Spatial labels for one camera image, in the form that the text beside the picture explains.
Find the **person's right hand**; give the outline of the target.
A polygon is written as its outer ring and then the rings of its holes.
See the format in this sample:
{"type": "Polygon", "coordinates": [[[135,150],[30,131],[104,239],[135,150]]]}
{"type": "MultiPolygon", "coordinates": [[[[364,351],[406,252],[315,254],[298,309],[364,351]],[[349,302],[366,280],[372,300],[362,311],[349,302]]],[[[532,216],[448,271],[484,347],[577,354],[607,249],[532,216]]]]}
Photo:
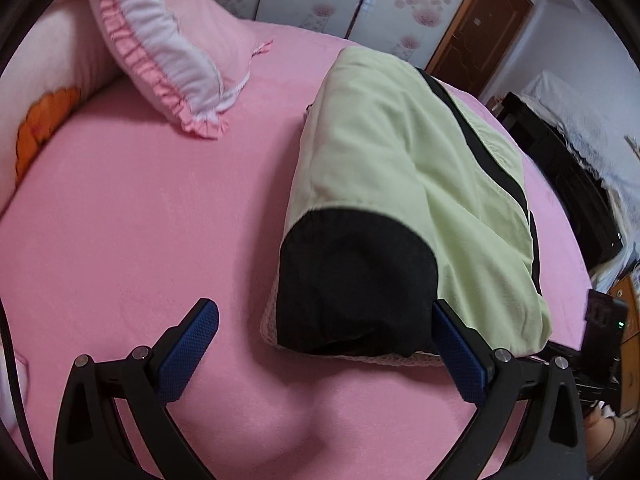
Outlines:
{"type": "Polygon", "coordinates": [[[600,474],[612,463],[624,443],[626,422],[618,417],[606,417],[600,404],[584,419],[587,466],[592,476],[600,474]]]}

